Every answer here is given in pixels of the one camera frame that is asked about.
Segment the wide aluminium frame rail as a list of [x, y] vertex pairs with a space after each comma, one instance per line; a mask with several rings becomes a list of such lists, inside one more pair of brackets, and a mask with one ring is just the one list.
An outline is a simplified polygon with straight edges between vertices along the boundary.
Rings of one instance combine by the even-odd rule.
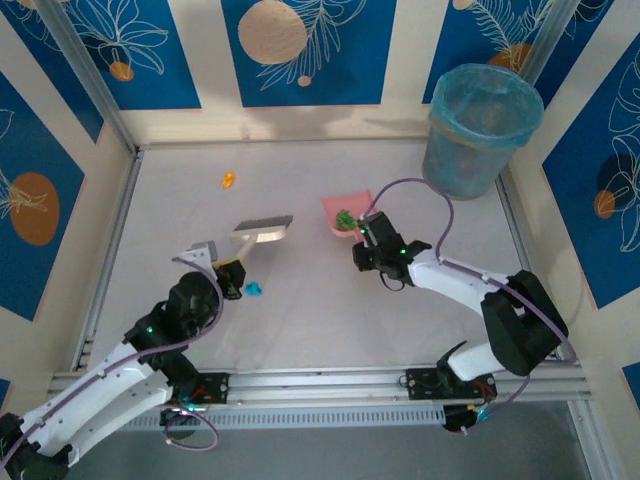
[[[205, 408], [355, 407], [408, 404], [407, 365], [391, 367], [262, 369], [222, 371], [229, 375], [221, 393], [209, 390]], [[592, 397], [578, 365], [542, 365], [528, 383], [506, 371], [488, 381], [502, 401], [576, 401]]]

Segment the pink plastic dustpan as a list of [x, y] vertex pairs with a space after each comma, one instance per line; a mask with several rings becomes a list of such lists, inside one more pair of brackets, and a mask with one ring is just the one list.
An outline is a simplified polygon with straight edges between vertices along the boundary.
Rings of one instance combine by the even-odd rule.
[[329, 229], [334, 235], [340, 238], [352, 237], [356, 243], [364, 240], [359, 226], [353, 231], [338, 231], [335, 228], [335, 217], [340, 210], [346, 209], [358, 223], [373, 202], [373, 197], [369, 190], [341, 196], [324, 197], [320, 201], [326, 214]]

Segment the blue plastic bin liner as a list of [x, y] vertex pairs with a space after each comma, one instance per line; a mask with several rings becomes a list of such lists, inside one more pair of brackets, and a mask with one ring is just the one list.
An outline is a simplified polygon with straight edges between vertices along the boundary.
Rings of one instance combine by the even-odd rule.
[[431, 124], [453, 139], [489, 150], [524, 147], [542, 123], [538, 91], [516, 73], [491, 64], [463, 64], [435, 84]]

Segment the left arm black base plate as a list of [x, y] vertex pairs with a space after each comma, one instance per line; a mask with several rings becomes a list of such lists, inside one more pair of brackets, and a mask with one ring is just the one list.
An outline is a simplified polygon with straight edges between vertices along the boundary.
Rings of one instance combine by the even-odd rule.
[[197, 373], [174, 387], [169, 403], [185, 407], [226, 404], [229, 378], [230, 375], [223, 372]]

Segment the blue floral wall poster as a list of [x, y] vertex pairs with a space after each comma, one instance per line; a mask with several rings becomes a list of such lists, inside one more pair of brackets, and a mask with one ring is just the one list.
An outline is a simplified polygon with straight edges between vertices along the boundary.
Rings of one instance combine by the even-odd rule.
[[423, 95], [438, 79], [468, 63], [518, 72], [555, 0], [449, 0]]
[[0, 307], [34, 321], [85, 175], [0, 72]]
[[0, 12], [7, 18], [89, 138], [97, 144], [104, 119], [45, 25], [34, 1], [0, 0]]
[[167, 0], [69, 0], [64, 9], [120, 109], [201, 107]]
[[246, 108], [378, 105], [397, 0], [221, 0]]
[[640, 287], [640, 33], [543, 169], [596, 306]]

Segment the grey round trash bin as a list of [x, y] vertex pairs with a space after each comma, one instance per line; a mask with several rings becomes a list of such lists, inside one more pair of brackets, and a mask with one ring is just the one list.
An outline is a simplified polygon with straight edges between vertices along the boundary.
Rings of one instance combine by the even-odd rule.
[[422, 172], [440, 191], [457, 200], [483, 196], [517, 150], [489, 150], [453, 139], [434, 127], [430, 131]]

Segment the aluminium table edge rail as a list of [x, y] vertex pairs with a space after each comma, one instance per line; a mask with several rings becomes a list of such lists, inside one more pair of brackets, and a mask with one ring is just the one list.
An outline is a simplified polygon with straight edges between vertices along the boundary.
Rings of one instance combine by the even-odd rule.
[[531, 245], [533, 239], [531, 229], [529, 228], [524, 207], [509, 167], [506, 167], [499, 174], [495, 184], [521, 268], [537, 274], [536, 258]]
[[125, 182], [118, 197], [115, 216], [110, 225], [108, 242], [101, 257], [98, 276], [90, 291], [91, 295], [84, 312], [82, 328], [71, 357], [69, 367], [73, 373], [87, 366], [87, 360], [84, 359], [85, 347], [93, 343], [97, 331], [143, 157], [143, 151], [138, 148], [127, 169]]

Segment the aluminium frame post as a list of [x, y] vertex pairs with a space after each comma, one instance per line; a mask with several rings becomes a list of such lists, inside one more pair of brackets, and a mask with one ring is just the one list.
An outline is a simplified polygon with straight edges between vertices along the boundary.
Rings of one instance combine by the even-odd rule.
[[548, 107], [614, 0], [545, 0], [549, 7], [519, 75]]
[[57, 0], [33, 0], [40, 17], [92, 103], [124, 150], [136, 158], [138, 146], [89, 52]]

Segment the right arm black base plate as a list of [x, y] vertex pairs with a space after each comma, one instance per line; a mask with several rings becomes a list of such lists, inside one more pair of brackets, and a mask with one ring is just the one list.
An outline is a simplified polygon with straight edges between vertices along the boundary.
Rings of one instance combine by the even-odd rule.
[[403, 385], [410, 400], [493, 401], [497, 397], [495, 379], [491, 374], [464, 381], [448, 367], [407, 369]]

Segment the white brush with grey bristles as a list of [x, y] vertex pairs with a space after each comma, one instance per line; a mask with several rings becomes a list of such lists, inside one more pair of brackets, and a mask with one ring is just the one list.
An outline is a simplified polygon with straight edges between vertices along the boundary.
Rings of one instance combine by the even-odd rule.
[[282, 215], [240, 222], [229, 234], [240, 245], [234, 259], [243, 261], [255, 245], [283, 239], [292, 221], [292, 215]]

